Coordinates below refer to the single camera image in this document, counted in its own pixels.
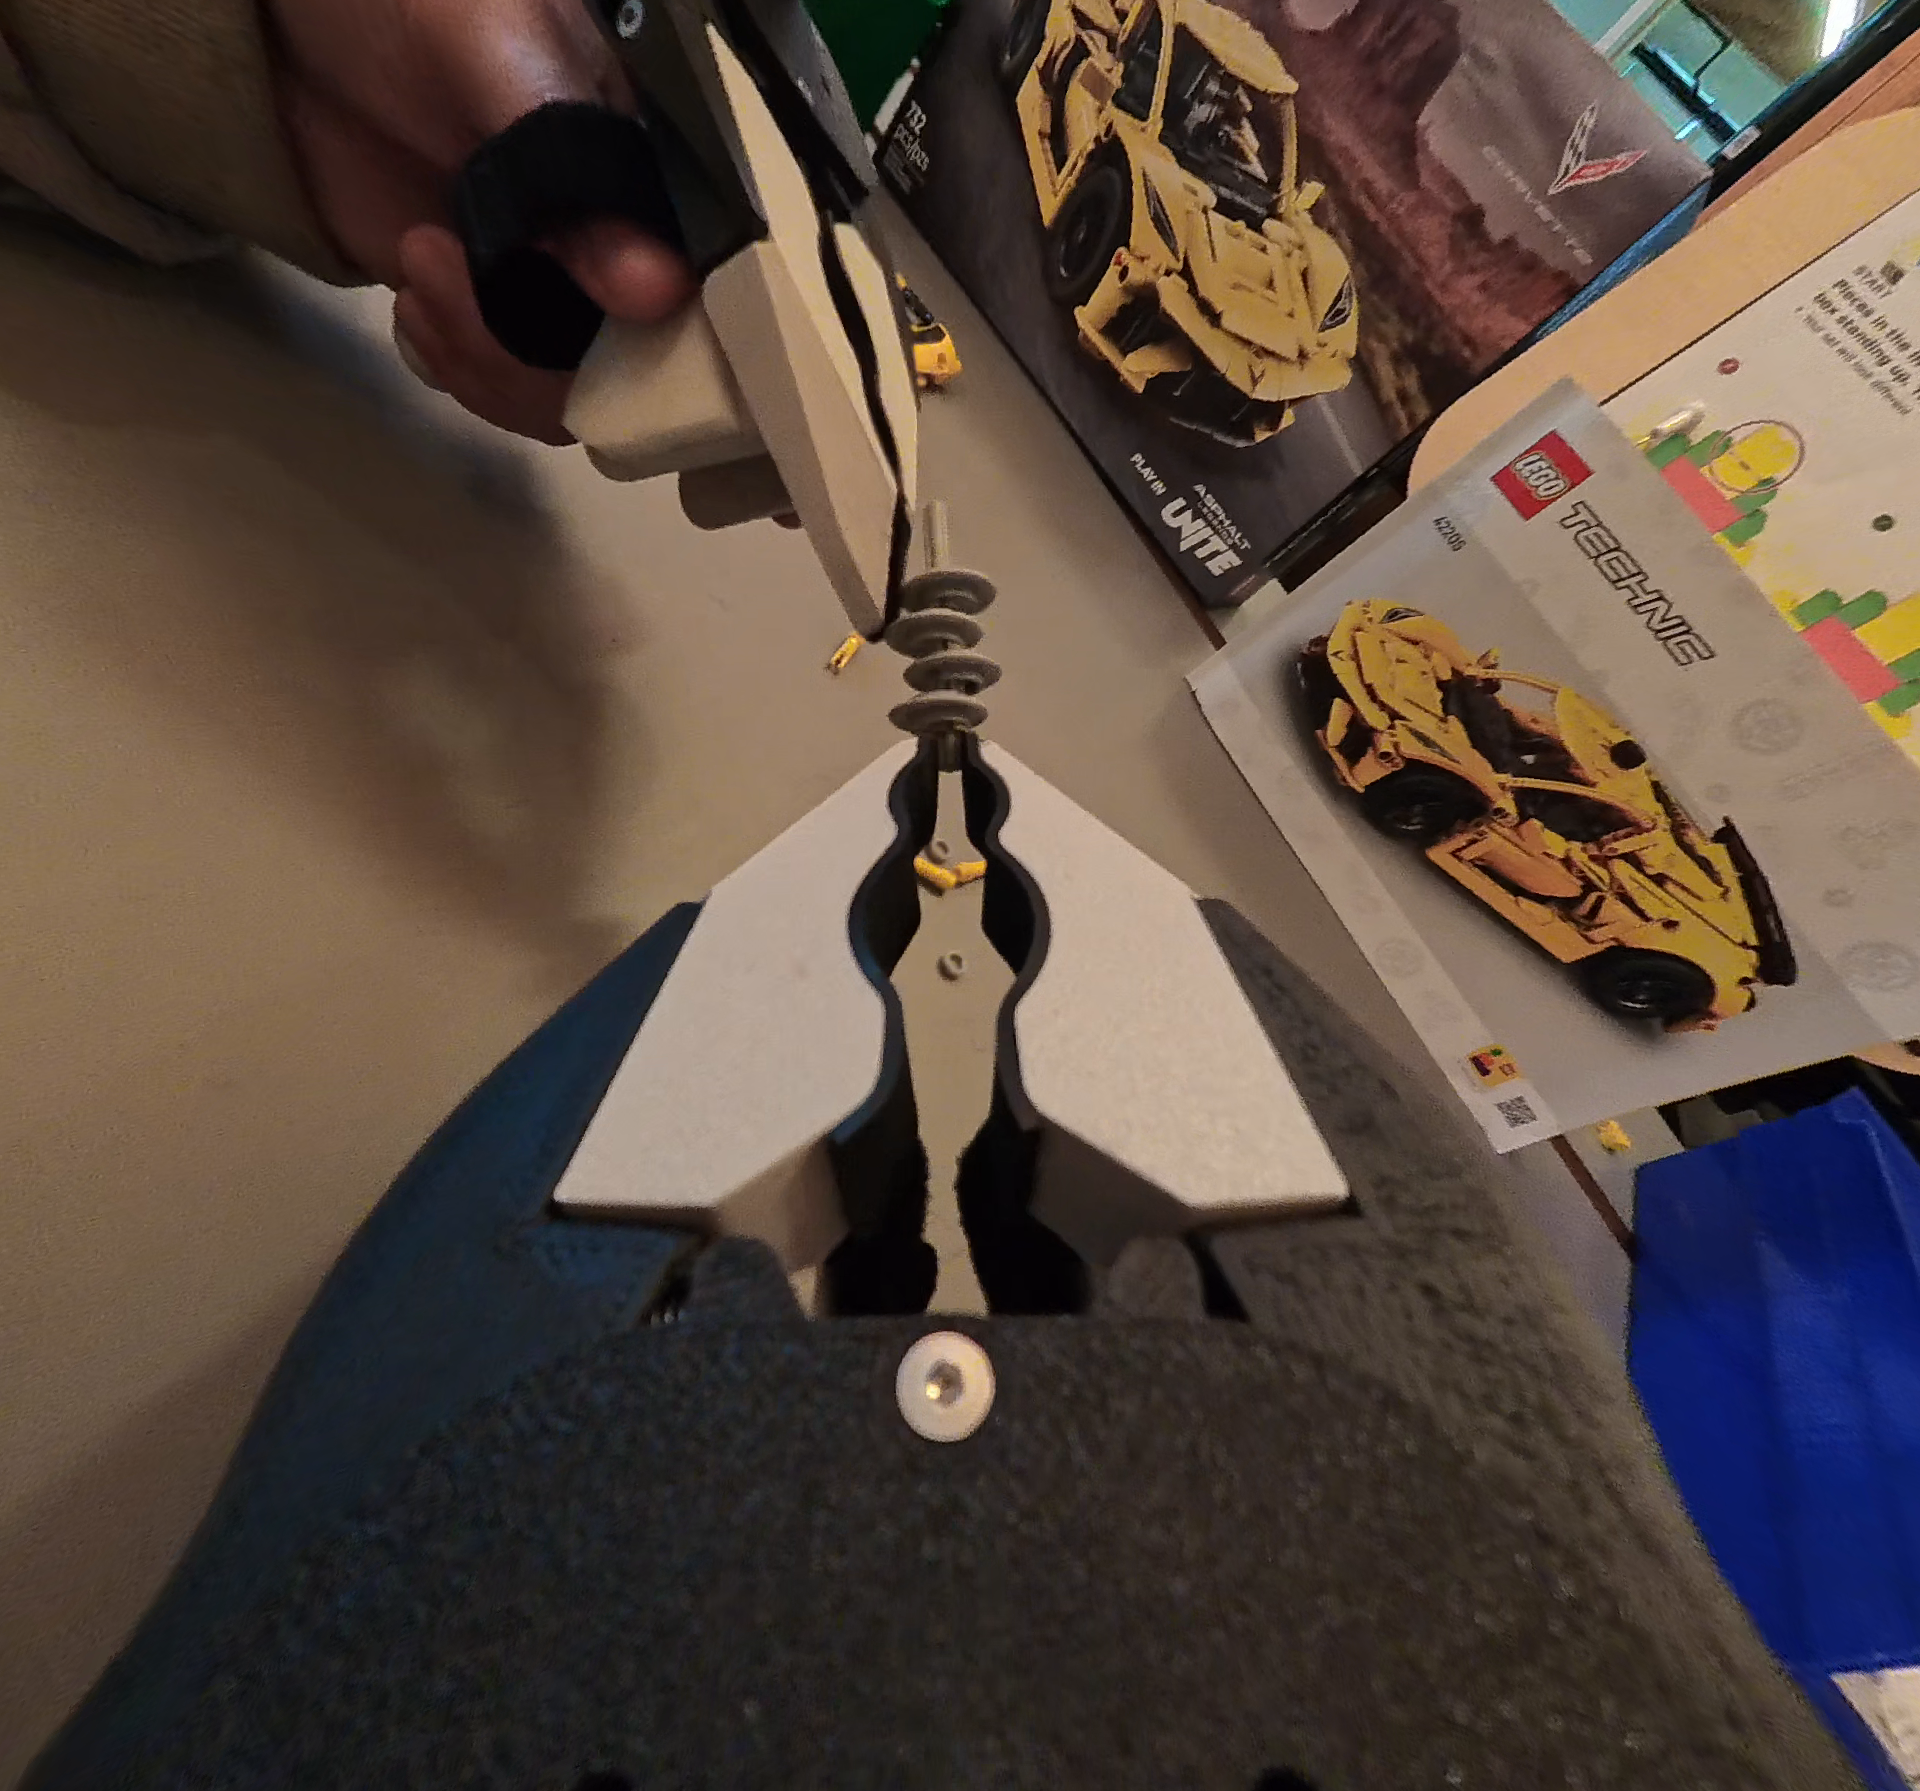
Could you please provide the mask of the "blue storage bin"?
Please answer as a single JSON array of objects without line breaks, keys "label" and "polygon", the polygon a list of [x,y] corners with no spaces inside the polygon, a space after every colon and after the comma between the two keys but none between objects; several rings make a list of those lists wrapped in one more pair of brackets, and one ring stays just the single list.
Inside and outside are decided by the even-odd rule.
[{"label": "blue storage bin", "polygon": [[1697,1536],[1869,1788],[1830,1677],[1918,1657],[1918,1174],[1869,1095],[1648,1162],[1625,1363]]}]

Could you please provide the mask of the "dark green bin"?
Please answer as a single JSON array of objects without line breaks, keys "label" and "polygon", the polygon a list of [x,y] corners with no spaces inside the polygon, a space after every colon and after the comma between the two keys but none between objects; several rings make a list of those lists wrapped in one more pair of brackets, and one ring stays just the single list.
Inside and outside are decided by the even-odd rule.
[{"label": "dark green bin", "polygon": [[803,0],[844,78],[857,125],[872,131],[956,0]]}]

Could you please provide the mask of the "blue bin with papers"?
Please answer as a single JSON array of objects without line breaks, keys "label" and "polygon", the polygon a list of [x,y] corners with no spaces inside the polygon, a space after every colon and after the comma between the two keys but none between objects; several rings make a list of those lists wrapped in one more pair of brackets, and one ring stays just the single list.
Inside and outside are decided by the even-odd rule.
[{"label": "blue bin with papers", "polygon": [[1864,1733],[1869,1762],[1906,1790],[1918,1788],[1918,1664],[1837,1671],[1830,1677]]}]

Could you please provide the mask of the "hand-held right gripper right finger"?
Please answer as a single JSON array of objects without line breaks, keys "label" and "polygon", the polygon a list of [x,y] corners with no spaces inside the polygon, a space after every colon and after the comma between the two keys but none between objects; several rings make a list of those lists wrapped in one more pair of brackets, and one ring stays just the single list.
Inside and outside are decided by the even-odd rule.
[{"label": "hand-held right gripper right finger", "polygon": [[1353,1206],[1189,883],[1011,754],[960,754],[1013,984],[960,1213],[989,1311],[1077,1314],[1139,1242]]}]

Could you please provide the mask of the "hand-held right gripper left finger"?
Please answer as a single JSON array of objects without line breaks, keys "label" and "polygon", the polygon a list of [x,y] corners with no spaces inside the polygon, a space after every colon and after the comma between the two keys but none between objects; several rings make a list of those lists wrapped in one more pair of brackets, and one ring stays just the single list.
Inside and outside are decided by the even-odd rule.
[{"label": "hand-held right gripper left finger", "polygon": [[563,1171],[562,1213],[768,1244],[837,1312],[928,1307],[894,973],[939,755],[894,750],[712,888]]}]

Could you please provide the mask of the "white instruction booklet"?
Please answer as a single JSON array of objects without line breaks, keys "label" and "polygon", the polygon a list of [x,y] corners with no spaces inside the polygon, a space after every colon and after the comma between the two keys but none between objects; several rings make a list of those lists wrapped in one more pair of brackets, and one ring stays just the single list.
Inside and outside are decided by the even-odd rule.
[{"label": "white instruction booklet", "polygon": [[1916,1041],[1916,764],[1571,383],[1189,684],[1497,1152]]}]

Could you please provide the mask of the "person's left hand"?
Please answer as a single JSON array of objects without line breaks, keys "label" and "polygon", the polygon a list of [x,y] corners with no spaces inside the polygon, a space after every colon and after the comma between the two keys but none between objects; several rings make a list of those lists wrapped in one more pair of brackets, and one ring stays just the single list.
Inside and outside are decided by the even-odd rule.
[{"label": "person's left hand", "polygon": [[489,333],[450,226],[470,156],[551,102],[633,113],[579,0],[266,0],[302,183],[328,246],[394,297],[424,383],[503,432],[566,448],[567,378]]}]

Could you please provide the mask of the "dark toy car box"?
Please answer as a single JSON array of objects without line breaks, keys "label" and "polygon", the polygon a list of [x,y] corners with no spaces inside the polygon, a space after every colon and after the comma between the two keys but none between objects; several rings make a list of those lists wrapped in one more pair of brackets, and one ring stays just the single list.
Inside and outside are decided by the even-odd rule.
[{"label": "dark toy car box", "polygon": [[1549,0],[960,0],[876,170],[1214,608],[1706,177]]}]

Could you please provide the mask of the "grey desk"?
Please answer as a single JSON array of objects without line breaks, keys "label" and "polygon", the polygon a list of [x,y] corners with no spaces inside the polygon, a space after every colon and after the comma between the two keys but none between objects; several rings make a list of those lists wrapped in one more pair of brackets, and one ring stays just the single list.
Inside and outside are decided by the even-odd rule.
[{"label": "grey desk", "polygon": [[409,383],[384,299],[5,227],[5,1788],[1672,1788],[1620,1360],[1027,391],[925,430],[989,743],[1202,900],[1349,1212],[935,1308],[553,1194],[712,888],[875,759],[800,536]]}]

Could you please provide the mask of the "grey toy shock absorber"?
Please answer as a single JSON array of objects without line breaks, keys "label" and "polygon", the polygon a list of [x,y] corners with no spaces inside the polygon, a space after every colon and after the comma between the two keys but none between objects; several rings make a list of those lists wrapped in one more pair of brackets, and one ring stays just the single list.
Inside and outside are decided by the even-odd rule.
[{"label": "grey toy shock absorber", "polygon": [[902,659],[905,689],[888,718],[928,750],[941,771],[958,774],[978,747],[991,715],[989,692],[1002,674],[982,651],[998,588],[994,577],[956,560],[947,503],[925,501],[917,530],[923,566],[902,581],[899,613],[882,637]]}]

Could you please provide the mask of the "yellow toy car section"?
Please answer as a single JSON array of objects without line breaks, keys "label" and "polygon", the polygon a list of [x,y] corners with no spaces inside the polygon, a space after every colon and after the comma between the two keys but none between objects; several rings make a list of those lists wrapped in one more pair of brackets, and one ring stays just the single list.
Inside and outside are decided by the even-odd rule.
[{"label": "yellow toy car section", "polygon": [[915,386],[923,391],[945,391],[963,372],[958,342],[945,323],[932,314],[904,276],[897,274],[896,282],[908,327]]}]

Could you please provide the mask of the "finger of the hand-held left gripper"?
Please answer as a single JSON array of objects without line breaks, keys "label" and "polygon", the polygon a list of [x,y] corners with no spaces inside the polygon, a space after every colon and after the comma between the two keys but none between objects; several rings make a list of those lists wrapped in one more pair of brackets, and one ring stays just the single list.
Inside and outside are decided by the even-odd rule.
[{"label": "finger of the hand-held left gripper", "polygon": [[761,235],[703,278],[703,309],[788,503],[854,632],[889,623],[899,463],[881,435],[839,237],[744,63],[707,28],[713,112]]},{"label": "finger of the hand-held left gripper", "polygon": [[914,516],[920,508],[920,402],[899,284],[863,229],[834,224],[832,235],[872,345],[876,416],[894,440],[904,509]]}]

